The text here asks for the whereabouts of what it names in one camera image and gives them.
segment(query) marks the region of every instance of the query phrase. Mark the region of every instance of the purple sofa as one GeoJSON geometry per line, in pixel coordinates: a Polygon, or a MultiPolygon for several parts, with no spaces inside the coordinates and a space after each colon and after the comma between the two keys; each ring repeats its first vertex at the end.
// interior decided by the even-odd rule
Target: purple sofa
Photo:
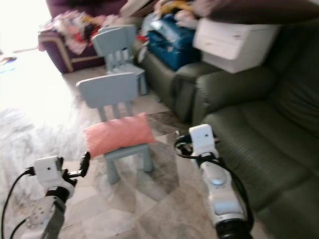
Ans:
{"type": "MultiPolygon", "coordinates": [[[[126,2],[127,0],[46,0],[52,18],[72,9],[85,11],[91,16],[118,14],[126,2]]],[[[104,59],[97,56],[93,46],[87,47],[81,55],[73,53],[57,32],[41,32],[38,41],[40,49],[47,51],[61,73],[105,64],[104,59]]]]}

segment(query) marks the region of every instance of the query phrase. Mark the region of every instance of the sofa armrest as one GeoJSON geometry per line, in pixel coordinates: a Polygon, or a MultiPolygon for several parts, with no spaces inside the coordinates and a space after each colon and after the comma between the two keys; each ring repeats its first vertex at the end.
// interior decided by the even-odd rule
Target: sofa armrest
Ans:
{"type": "Polygon", "coordinates": [[[191,63],[176,71],[171,88],[174,98],[173,111],[182,121],[191,121],[195,84],[198,77],[216,71],[221,70],[205,62],[191,63]]]}
{"type": "Polygon", "coordinates": [[[61,73],[73,72],[72,62],[63,37],[55,31],[41,32],[38,35],[39,49],[46,50],[52,62],[61,73]]]}
{"type": "Polygon", "coordinates": [[[193,125],[220,108],[264,98],[276,82],[276,74],[267,67],[231,74],[215,72],[198,78],[196,82],[193,125]]]}

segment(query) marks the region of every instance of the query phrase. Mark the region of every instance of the black cable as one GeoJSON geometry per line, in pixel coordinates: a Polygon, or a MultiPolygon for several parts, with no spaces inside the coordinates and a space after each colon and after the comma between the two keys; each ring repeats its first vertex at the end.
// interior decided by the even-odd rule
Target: black cable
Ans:
{"type": "Polygon", "coordinates": [[[22,221],[14,228],[13,232],[11,233],[10,239],[13,239],[15,232],[19,229],[19,227],[21,227],[21,225],[22,225],[23,223],[25,223],[25,221],[26,221],[26,218],[25,218],[24,220],[22,220],[22,221]]]}
{"type": "Polygon", "coordinates": [[[24,175],[27,175],[29,174],[28,171],[25,171],[23,172],[19,177],[17,177],[17,179],[15,180],[15,182],[13,183],[13,185],[11,186],[11,189],[9,191],[9,194],[8,194],[8,197],[6,198],[6,201],[5,201],[5,204],[4,204],[4,207],[3,207],[3,210],[2,210],[2,216],[1,216],[1,238],[4,239],[4,214],[5,214],[5,211],[6,211],[6,208],[8,206],[8,202],[9,202],[9,199],[10,199],[10,196],[12,194],[12,191],[16,185],[16,183],[19,181],[20,178],[22,178],[24,175]]]}

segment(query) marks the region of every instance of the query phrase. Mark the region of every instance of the green leather sofa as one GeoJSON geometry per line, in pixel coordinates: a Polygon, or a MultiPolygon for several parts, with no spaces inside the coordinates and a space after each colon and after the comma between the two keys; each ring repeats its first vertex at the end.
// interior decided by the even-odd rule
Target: green leather sofa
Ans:
{"type": "Polygon", "coordinates": [[[286,26],[266,61],[196,81],[193,124],[208,123],[276,239],[319,238],[319,21],[286,26]]]}

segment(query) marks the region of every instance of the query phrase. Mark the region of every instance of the white box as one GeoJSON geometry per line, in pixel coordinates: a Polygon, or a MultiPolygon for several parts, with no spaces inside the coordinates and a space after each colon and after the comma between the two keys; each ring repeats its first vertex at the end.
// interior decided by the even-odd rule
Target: white box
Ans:
{"type": "Polygon", "coordinates": [[[199,21],[193,46],[202,51],[202,60],[230,73],[263,63],[280,27],[199,21]]]}

